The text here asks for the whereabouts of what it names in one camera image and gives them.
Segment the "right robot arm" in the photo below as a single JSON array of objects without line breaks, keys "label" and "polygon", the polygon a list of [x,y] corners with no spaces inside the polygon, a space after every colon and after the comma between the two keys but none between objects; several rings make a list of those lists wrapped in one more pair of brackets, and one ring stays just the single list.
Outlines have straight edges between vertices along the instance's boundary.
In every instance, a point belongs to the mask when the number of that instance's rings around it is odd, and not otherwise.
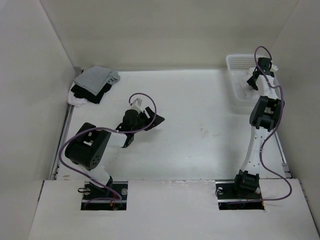
[{"label": "right robot arm", "polygon": [[275,74],[272,71],[272,60],[260,57],[252,76],[247,83],[258,91],[259,98],[250,114],[251,135],[245,160],[234,178],[232,192],[238,198],[250,194],[260,194],[261,154],[265,140],[279,123],[281,108],[280,97],[274,87]]}]

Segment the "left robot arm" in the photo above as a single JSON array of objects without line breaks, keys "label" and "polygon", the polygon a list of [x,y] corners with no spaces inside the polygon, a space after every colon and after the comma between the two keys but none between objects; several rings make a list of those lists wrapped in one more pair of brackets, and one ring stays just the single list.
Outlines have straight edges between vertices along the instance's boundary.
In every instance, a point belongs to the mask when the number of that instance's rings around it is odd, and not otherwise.
[{"label": "left robot arm", "polygon": [[133,141],[138,130],[149,131],[165,121],[150,107],[144,110],[132,107],[126,110],[122,122],[116,132],[96,129],[96,126],[86,122],[78,133],[85,132],[72,140],[66,147],[64,155],[73,164],[79,166],[85,174],[93,177],[99,183],[92,182],[95,193],[100,199],[108,199],[112,195],[113,180],[104,169],[103,154],[107,147],[127,148]]}]

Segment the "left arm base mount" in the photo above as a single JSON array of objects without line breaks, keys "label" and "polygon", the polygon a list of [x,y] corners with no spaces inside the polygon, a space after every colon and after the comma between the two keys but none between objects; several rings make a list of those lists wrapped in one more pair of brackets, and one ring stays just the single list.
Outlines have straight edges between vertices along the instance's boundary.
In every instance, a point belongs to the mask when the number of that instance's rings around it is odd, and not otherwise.
[{"label": "left arm base mount", "polygon": [[115,192],[121,195],[122,199],[107,189],[102,189],[85,182],[84,187],[78,188],[77,192],[82,194],[82,211],[125,211],[127,209],[128,182],[115,181],[110,186]]}]

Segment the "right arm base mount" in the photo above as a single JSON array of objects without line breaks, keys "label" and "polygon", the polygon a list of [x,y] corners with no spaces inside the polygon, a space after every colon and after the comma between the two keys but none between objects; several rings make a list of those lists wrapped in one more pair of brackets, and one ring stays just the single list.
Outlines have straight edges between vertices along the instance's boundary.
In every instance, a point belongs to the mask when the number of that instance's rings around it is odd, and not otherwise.
[{"label": "right arm base mount", "polygon": [[233,181],[216,181],[215,195],[219,210],[264,210],[261,194],[235,190]]}]

